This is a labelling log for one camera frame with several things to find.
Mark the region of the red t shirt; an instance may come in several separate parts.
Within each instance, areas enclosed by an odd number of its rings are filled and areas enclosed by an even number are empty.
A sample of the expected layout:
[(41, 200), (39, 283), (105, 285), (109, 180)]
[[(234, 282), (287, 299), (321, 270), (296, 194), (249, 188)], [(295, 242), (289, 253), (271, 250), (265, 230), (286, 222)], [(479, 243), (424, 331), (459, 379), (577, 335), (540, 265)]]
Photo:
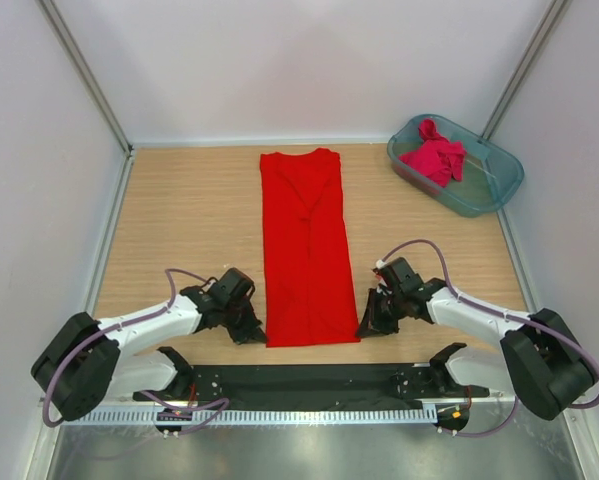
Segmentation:
[(357, 342), (339, 154), (267, 153), (260, 175), (268, 346)]

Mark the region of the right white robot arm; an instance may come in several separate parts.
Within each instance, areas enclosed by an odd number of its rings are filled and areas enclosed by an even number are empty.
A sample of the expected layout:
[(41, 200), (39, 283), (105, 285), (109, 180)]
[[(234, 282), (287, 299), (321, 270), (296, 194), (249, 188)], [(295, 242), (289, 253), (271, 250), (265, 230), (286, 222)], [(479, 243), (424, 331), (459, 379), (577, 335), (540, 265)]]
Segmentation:
[(556, 312), (510, 311), (482, 302), (449, 280), (423, 280), (405, 258), (376, 263), (359, 338), (396, 334), (405, 318), (454, 328), (492, 346), (492, 351), (453, 344), (436, 356), (432, 389), (451, 396), (473, 385), (507, 392), (535, 416), (552, 420), (599, 384), (599, 374)]

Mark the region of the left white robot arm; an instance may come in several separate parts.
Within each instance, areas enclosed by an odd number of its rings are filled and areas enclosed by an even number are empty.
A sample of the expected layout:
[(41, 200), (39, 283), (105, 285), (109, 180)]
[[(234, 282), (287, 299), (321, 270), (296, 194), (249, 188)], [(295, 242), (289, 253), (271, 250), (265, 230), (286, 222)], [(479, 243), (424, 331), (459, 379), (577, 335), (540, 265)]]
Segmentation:
[(223, 327), (237, 345), (266, 342), (251, 303), (255, 284), (239, 269), (169, 287), (166, 301), (143, 310), (101, 319), (78, 312), (66, 321), (31, 368), (46, 426), (79, 420), (109, 398), (183, 398), (195, 373), (166, 346), (171, 338)]

